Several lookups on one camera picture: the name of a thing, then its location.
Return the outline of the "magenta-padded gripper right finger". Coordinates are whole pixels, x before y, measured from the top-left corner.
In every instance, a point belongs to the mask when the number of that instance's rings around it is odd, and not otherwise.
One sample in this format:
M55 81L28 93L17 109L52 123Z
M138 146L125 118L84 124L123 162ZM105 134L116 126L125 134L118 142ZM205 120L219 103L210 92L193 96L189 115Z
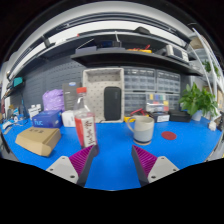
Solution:
M157 181L179 170L165 156L156 157L135 145L132 146L131 155L141 186Z

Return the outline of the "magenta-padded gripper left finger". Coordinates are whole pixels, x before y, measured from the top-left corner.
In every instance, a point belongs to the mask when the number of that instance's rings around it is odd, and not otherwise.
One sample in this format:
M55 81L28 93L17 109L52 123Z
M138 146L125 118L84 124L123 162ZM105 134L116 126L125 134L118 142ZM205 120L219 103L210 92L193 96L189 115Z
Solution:
M92 161L99 153L98 146L92 145L81 149L70 157L61 156L47 171L70 181L78 186L84 187L89 175Z

